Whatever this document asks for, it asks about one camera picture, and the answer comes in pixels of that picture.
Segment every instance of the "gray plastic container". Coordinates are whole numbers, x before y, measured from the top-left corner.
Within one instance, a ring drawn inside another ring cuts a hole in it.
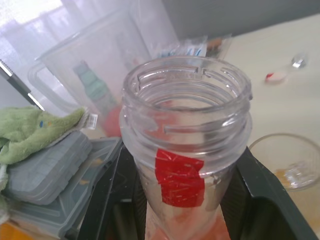
[[[49,205],[18,202],[11,206],[11,219],[23,228],[63,238],[88,202],[97,176],[118,157],[121,145],[118,137],[93,140],[88,158],[54,202]]]
[[[9,166],[6,196],[37,205],[52,203],[91,150],[87,136],[75,131],[54,146]]]

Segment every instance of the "jug handle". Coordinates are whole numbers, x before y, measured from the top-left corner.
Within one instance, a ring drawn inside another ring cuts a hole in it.
[[[41,79],[38,77],[38,72],[45,68],[46,65],[44,65],[42,62],[38,62],[30,68],[27,74],[30,84],[34,86],[35,89],[41,92],[44,96],[46,96],[58,108],[60,108],[66,113],[71,113],[77,108],[79,108],[78,105],[65,101],[58,94],[56,94],[50,87],[48,87],[48,85],[41,81]]]

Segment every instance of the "red tape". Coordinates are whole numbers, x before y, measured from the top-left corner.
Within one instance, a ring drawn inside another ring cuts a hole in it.
[[[205,180],[199,176],[204,161],[158,149],[155,176],[162,201],[179,208],[199,207],[204,201]]]

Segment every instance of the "red label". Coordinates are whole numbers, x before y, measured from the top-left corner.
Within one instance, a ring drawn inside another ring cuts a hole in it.
[[[199,207],[204,201],[205,180],[199,176],[204,161],[158,149],[155,176],[162,201],[180,208]]]

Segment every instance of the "green towel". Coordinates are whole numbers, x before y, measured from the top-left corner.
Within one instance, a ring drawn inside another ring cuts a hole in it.
[[[69,133],[85,127],[89,113],[80,108],[66,117],[53,116],[36,107],[0,109],[0,191],[8,182],[7,165],[54,145]],[[0,195],[0,225],[9,218]]]

